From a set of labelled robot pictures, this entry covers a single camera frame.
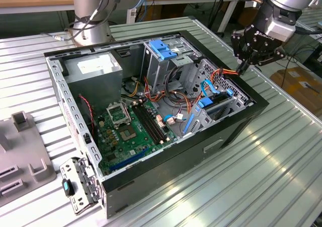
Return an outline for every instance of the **cardboard box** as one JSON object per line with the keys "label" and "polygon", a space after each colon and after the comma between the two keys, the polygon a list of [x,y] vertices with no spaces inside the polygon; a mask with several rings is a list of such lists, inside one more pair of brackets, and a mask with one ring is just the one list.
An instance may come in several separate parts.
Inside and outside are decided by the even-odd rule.
{"label": "cardboard box", "polygon": [[[278,86],[281,86],[284,72],[284,69],[279,70],[270,79]],[[283,90],[315,116],[319,117],[322,115],[322,83],[317,81],[305,69],[301,67],[288,69],[285,75]]]}
{"label": "cardboard box", "polygon": [[258,9],[253,7],[244,8],[243,12],[238,18],[238,23],[242,26],[249,26],[255,19]]}

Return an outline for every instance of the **gray plastic holder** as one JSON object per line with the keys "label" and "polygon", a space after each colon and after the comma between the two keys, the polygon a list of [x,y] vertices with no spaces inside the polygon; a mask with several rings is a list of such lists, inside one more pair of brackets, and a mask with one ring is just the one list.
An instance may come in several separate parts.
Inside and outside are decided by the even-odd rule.
{"label": "gray plastic holder", "polygon": [[30,114],[0,121],[0,207],[56,178]]}

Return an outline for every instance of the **green circuit board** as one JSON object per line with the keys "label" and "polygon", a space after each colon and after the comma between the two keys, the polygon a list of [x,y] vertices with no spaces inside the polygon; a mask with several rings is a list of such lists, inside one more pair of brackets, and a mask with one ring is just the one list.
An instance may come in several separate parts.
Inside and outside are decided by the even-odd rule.
{"label": "green circuit board", "polygon": [[[147,110],[154,113],[154,115],[157,114],[156,109],[150,102],[145,102],[143,105]],[[129,125],[120,125],[118,129],[114,128],[107,111],[95,118],[99,126],[98,148],[102,155],[99,167],[104,174],[111,173],[114,170],[113,167],[119,163],[124,163],[124,161],[130,158],[142,158],[177,140],[176,135],[171,130],[161,130],[169,138],[169,141],[165,141],[163,144],[155,144],[133,112],[131,106],[127,107],[127,111],[131,118],[131,123]],[[110,111],[110,113],[114,121],[124,117],[119,109],[116,109],[115,112]]]}

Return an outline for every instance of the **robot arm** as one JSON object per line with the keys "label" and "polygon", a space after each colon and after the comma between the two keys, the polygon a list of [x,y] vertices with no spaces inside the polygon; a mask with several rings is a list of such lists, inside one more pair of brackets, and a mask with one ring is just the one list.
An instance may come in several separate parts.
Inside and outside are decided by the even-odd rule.
{"label": "robot arm", "polygon": [[252,24],[242,33],[231,35],[234,54],[239,62],[237,72],[243,74],[249,65],[263,66],[284,58],[282,43],[294,33],[305,34],[305,30],[298,29],[295,24],[301,10],[311,1],[263,0]]}
{"label": "robot arm", "polygon": [[91,45],[111,41],[111,31],[108,25],[108,17],[110,14],[114,10],[126,10],[138,7],[143,1],[74,0],[76,20],[74,27],[71,29],[73,40],[79,45]]}

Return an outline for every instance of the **slotted aluminum surface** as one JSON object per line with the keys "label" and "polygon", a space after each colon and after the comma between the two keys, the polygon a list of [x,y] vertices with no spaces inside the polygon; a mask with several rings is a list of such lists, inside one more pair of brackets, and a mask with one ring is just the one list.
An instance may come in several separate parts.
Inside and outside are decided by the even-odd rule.
{"label": "slotted aluminum surface", "polygon": [[[188,30],[237,66],[230,48],[189,18],[111,29],[117,40]],[[321,122],[249,70],[243,79],[270,105],[234,143],[109,220],[98,205],[75,216],[59,174],[75,146],[42,54],[71,47],[42,35],[0,40],[0,119],[30,112],[58,174],[0,208],[1,226],[309,226],[322,211]]]}
{"label": "slotted aluminum surface", "polygon": [[317,23],[322,22],[322,9],[304,9],[298,21],[313,30],[320,30]]}

